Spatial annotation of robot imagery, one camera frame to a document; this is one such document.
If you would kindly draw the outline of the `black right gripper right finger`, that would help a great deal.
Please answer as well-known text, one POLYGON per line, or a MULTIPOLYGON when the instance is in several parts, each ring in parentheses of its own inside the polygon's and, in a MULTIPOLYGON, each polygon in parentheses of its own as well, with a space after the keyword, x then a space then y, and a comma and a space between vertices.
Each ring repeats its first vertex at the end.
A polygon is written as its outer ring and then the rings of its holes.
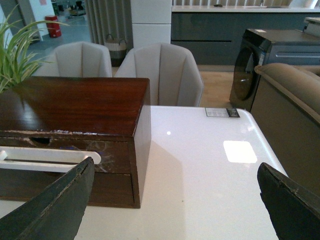
POLYGON ((320 238, 320 197, 263 162, 257 171, 260 197, 280 240, 320 238))

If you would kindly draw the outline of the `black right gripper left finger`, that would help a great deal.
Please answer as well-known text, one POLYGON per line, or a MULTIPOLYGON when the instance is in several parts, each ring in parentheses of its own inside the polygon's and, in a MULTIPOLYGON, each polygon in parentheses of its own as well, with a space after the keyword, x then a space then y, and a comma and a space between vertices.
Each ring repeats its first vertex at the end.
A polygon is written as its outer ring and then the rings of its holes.
POLYGON ((95 174, 87 157, 40 194, 0 219, 2 240, 73 240, 87 207, 95 174))

